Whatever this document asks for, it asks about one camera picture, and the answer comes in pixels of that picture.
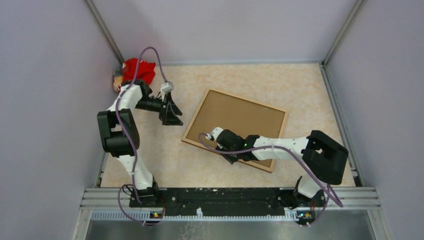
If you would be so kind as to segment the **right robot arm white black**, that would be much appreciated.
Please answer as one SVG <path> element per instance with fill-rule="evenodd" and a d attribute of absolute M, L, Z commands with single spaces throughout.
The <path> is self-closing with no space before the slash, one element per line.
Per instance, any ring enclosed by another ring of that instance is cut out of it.
<path fill-rule="evenodd" d="M 217 144 L 216 151 L 231 164 L 238 160 L 295 160 L 306 171 L 293 192 L 293 200 L 299 206 L 307 206 L 327 185 L 340 185 L 349 156 L 344 146 L 320 130 L 298 138 L 243 138 L 229 129 L 216 127 L 207 138 Z"/>

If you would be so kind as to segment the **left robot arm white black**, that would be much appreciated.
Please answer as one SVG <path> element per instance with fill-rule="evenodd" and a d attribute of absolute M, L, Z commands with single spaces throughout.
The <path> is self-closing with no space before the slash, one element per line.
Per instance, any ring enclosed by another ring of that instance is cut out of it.
<path fill-rule="evenodd" d="M 140 152 L 141 139 L 133 116 L 135 109 L 158 113 L 164 126 L 182 126 L 181 110 L 174 103 L 171 82 L 162 83 L 158 96 L 143 80 L 126 82 L 114 103 L 97 114 L 103 150 L 125 168 L 132 181 L 133 204 L 156 206 L 161 193 L 154 176 L 147 169 Z"/>

